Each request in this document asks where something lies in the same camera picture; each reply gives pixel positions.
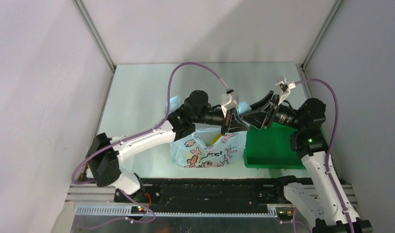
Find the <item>light blue plastic bag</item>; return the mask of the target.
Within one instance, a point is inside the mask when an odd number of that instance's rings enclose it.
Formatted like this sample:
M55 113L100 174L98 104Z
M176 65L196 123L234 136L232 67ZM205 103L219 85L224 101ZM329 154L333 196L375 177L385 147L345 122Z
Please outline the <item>light blue plastic bag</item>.
M218 134L221 134L219 126L197 126L191 135L170 143L173 163L183 168L212 168L228 166L241 159L247 132L227 133L211 144Z

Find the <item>yellow fake pear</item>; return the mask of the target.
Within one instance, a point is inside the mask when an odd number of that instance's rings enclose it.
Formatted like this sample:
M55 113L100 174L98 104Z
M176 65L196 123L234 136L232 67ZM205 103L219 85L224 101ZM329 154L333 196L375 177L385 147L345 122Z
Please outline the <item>yellow fake pear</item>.
M221 138L221 134L218 134L218 135L216 135L213 139L212 139L212 141L211 141L211 144L215 144L218 140L219 140L219 138Z

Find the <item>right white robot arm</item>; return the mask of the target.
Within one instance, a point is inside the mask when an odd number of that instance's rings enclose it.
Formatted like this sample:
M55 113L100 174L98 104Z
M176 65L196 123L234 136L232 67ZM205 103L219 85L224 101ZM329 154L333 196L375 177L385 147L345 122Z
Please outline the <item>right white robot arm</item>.
M291 149L308 171L317 199L301 191L295 178L274 189L280 203L290 201L309 223L313 233L371 233L369 220L361 219L347 198L331 160L329 146L321 131L326 105L316 98L307 99L299 109L285 106L279 95L270 92L251 105L251 111L240 119L251 126L268 128L273 122L295 129L290 136Z

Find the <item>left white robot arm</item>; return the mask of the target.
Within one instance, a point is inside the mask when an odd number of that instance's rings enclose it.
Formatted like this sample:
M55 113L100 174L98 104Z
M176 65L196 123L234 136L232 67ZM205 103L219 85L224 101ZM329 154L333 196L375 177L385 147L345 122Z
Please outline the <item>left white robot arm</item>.
M130 136L108 137L101 133L94 137L86 163L98 187L113 186L123 191L133 202L143 200L145 189L136 173L125 173L121 165L129 158L153 147L177 142L191 136L196 124L220 126L221 134L229 136L249 130L242 117L251 111L244 102L239 103L233 90L222 95L222 103L212 106L208 94L193 91L175 110L170 110L158 124Z

